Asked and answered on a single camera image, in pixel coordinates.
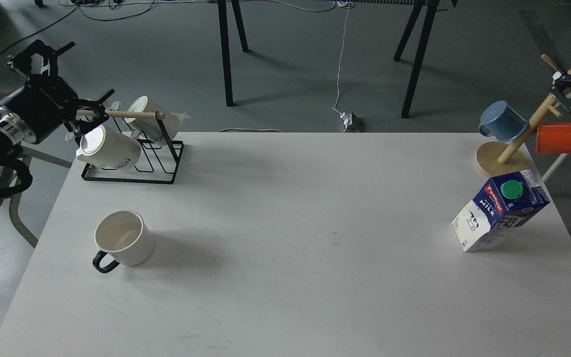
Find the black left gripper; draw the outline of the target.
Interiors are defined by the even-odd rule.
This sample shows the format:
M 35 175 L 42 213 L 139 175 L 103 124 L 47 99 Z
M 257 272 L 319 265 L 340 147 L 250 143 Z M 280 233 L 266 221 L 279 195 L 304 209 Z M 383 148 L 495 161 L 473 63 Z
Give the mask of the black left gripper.
M 80 99 L 59 77 L 57 59 L 73 47 L 73 41 L 55 48 L 36 39 L 19 54 L 7 57 L 6 67 L 27 78 L 22 87 L 0 100 L 0 132 L 13 144 L 39 144 L 63 123 L 65 140 L 81 142 L 84 135 L 110 118 L 104 103 L 114 89 L 98 100 Z M 32 72 L 36 55 L 42 59 L 40 75 Z

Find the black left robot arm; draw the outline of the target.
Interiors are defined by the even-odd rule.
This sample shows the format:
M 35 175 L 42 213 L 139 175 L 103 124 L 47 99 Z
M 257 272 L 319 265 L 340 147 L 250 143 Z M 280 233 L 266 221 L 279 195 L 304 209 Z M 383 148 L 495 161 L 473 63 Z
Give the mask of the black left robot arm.
M 0 167 L 16 172 L 20 182 L 0 188 L 0 198 L 24 192 L 32 182 L 29 167 L 20 160 L 22 142 L 40 144 L 60 125 L 77 144 L 84 135 L 109 119 L 104 101 L 80 99 L 57 72 L 57 59 L 75 46 L 70 42 L 56 49 L 37 39 L 18 55 L 9 67 L 25 75 L 24 84 L 0 99 Z

